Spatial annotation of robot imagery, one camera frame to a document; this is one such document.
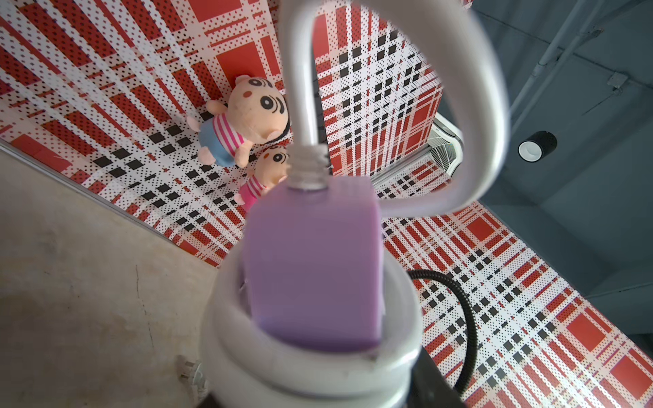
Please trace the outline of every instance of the blue shorts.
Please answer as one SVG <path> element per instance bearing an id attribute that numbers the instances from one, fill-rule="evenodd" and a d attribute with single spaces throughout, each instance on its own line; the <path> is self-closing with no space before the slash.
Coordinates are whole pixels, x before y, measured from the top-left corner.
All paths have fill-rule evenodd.
<path id="1" fill-rule="evenodd" d="M 215 157 L 215 163 L 218 166 L 232 167 L 236 165 L 234 157 L 229 153 L 227 149 L 225 149 L 224 146 L 222 146 L 222 143 L 217 138 L 217 135 L 213 130 L 213 119 L 209 119 L 208 121 L 202 123 L 198 136 L 200 140 L 200 146 L 206 146 L 209 149 L 213 157 Z"/>

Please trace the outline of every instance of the concrete floor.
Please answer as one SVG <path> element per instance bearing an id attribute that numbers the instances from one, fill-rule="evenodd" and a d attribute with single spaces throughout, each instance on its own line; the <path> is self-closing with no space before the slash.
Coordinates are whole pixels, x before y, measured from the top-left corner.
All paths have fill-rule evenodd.
<path id="1" fill-rule="evenodd" d="M 0 153 L 0 405 L 190 407 L 217 270 Z"/>

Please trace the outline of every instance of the doll arm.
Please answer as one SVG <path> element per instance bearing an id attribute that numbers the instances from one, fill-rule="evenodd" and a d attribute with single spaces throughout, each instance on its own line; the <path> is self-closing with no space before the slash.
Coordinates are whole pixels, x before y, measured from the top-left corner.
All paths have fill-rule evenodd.
<path id="1" fill-rule="evenodd" d="M 208 101 L 206 103 L 206 110 L 213 116 L 223 114 L 227 111 L 227 107 L 219 101 Z"/>
<path id="2" fill-rule="evenodd" d="M 249 152 L 251 151 L 252 146 L 254 146 L 254 143 L 245 140 L 245 142 L 236 150 L 236 155 L 234 156 L 236 166 L 240 168 L 247 166 L 249 163 Z"/>
<path id="3" fill-rule="evenodd" d="M 277 184 L 281 183 L 283 180 L 286 180 L 287 177 L 288 176 L 283 175 L 283 176 L 279 176 L 276 179 L 272 180 L 272 182 L 274 184 L 272 186 L 270 186 L 270 187 L 268 187 L 267 185 L 264 186 L 264 189 L 261 191 L 261 195 L 265 195 L 265 194 L 269 193 L 270 190 L 272 190 L 273 187 L 276 187 Z"/>
<path id="4" fill-rule="evenodd" d="M 199 149 L 197 159 L 200 163 L 207 166 L 212 166 L 215 163 L 215 157 L 213 157 L 211 151 L 206 146 Z"/>
<path id="5" fill-rule="evenodd" d="M 201 130 L 202 124 L 195 119 L 193 116 L 187 116 L 186 117 L 186 123 L 188 123 L 188 126 L 193 129 L 195 132 L 199 132 Z"/>

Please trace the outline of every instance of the white plastic base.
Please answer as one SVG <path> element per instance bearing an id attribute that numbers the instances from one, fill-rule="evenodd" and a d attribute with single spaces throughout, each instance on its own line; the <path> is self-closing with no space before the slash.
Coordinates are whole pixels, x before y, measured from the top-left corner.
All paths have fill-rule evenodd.
<path id="1" fill-rule="evenodd" d="M 363 353 L 318 353 L 259 330 L 241 303 L 240 244 L 224 260 L 200 337 L 203 370 L 215 398 L 235 407 L 394 408 L 403 406 L 422 341 L 412 281 L 383 257 L 381 345 Z"/>
<path id="2" fill-rule="evenodd" d="M 539 147 L 539 144 L 527 140 L 519 145 L 519 155 L 522 159 L 532 163 L 542 158 L 542 148 Z"/>

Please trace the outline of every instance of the black cylindrical light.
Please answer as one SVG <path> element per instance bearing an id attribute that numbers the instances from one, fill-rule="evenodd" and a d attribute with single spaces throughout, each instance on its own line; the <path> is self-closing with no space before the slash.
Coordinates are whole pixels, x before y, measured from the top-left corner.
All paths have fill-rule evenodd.
<path id="1" fill-rule="evenodd" d="M 525 161 L 534 163 L 556 149 L 558 141 L 556 137 L 547 131 L 535 132 L 519 144 L 519 157 Z"/>

